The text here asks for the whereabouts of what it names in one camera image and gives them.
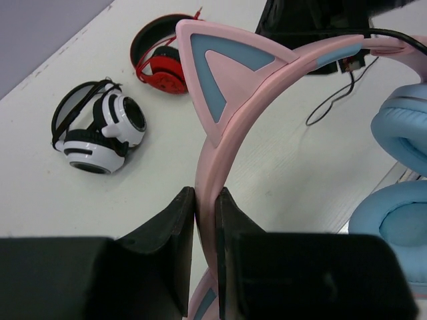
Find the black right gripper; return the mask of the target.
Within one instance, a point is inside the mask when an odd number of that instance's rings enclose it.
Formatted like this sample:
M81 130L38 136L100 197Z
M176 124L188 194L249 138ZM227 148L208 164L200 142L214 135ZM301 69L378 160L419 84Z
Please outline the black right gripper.
M410 1L267 1L256 33L289 49L339 35L397 37L426 54L426 46L397 31L375 29L371 18Z

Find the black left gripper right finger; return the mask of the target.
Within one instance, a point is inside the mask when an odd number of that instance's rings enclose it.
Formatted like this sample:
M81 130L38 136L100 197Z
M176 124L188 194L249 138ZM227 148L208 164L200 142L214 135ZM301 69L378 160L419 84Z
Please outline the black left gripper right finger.
M221 319L415 319L391 248L371 235L264 231L228 189L215 202Z

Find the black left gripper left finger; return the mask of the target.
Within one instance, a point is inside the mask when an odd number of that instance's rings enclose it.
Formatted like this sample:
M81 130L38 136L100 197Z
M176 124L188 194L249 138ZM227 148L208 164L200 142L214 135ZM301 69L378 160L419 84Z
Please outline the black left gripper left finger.
M181 319L187 315L195 191L131 233L1 240L2 319Z

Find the pink blue cat-ear headphones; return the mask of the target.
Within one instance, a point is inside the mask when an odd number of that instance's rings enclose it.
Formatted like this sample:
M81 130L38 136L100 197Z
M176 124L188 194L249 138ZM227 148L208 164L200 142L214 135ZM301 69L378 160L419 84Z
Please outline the pink blue cat-ear headphones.
M426 78L426 38L367 39L363 32L288 49L235 27L184 19L176 27L189 94L206 132L195 174L195 220L208 264L189 303L189 319L218 319L215 202L237 152L257 118L288 87L311 71L367 49L399 61Z

